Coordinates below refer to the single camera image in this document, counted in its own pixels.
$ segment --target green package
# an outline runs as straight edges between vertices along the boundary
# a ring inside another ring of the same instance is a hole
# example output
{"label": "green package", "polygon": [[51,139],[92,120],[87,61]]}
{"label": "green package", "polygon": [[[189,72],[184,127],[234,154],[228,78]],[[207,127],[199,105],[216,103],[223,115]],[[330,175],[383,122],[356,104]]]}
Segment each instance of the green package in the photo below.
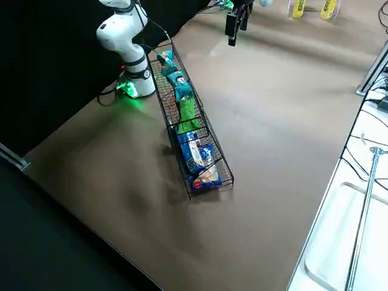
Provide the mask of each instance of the green package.
{"label": "green package", "polygon": [[[187,98],[178,102],[179,112],[181,115],[180,121],[185,121],[195,118],[195,98]],[[178,133],[191,132],[200,127],[198,119],[193,119],[179,124]]]}

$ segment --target blue snack bag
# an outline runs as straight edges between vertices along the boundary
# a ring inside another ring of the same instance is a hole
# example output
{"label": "blue snack bag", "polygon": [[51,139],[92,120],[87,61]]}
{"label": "blue snack bag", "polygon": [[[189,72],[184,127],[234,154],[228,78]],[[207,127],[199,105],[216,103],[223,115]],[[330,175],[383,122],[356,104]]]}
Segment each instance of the blue snack bag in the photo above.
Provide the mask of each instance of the blue snack bag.
{"label": "blue snack bag", "polygon": [[167,76],[168,82],[174,88],[175,99],[180,102],[182,99],[190,98],[194,95],[189,82],[182,71],[176,71]]}
{"label": "blue snack bag", "polygon": [[204,161],[202,160],[201,152],[199,151],[199,140],[194,132],[178,134],[182,156],[189,175],[196,176],[201,170],[205,169]]}
{"label": "blue snack bag", "polygon": [[191,177],[193,191],[201,191],[218,187],[222,184],[221,178],[218,175],[217,166],[214,163],[214,146],[212,144],[206,144],[199,148],[202,160],[205,167],[211,165],[207,170],[200,173],[195,179]]}
{"label": "blue snack bag", "polygon": [[173,52],[172,50],[166,50],[156,56],[158,61],[162,65],[162,75],[167,76],[175,71],[178,71],[178,67],[173,62]]}

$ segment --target green led light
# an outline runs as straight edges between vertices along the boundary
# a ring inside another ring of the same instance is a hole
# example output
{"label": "green led light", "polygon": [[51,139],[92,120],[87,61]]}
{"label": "green led light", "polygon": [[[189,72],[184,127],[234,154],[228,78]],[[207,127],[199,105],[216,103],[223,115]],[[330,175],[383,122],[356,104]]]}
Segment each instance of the green led light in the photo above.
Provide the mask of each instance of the green led light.
{"label": "green led light", "polygon": [[226,7],[228,7],[229,9],[233,9],[233,2],[231,0],[227,1],[225,4],[224,4]]}
{"label": "green led light", "polygon": [[130,81],[126,81],[126,82],[120,83],[119,85],[116,86],[116,89],[120,93],[126,94],[126,95],[128,95],[129,97],[132,97],[132,98],[139,96],[134,83],[132,83]]}

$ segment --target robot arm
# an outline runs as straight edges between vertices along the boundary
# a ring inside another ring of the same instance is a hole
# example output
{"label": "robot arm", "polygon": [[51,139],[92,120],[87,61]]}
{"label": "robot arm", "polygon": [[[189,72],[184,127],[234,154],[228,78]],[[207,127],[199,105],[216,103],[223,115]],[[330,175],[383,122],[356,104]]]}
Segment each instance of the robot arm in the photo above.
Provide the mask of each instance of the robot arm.
{"label": "robot arm", "polygon": [[131,97],[148,96],[155,91],[144,49],[132,42],[148,22],[146,12],[138,0],[99,0],[113,8],[115,14],[105,20],[97,29],[97,38],[102,46],[118,53],[124,61],[125,71],[120,79],[130,84],[136,92]]}
{"label": "robot arm", "polygon": [[233,10],[226,16],[225,34],[229,37],[229,45],[236,46],[237,33],[247,30],[248,19],[252,14],[255,0],[232,0]]}

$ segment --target brown table surface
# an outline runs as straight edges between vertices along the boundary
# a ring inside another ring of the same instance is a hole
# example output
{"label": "brown table surface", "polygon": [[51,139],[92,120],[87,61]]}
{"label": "brown table surface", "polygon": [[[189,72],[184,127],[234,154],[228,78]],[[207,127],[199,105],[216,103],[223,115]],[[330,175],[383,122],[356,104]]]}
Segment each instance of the brown table surface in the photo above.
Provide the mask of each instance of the brown table surface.
{"label": "brown table surface", "polygon": [[29,153],[30,174],[166,290],[285,290],[386,37],[382,1],[342,2],[336,26],[257,3],[235,48],[223,14],[175,37],[232,192],[189,201],[155,96],[92,101]]}

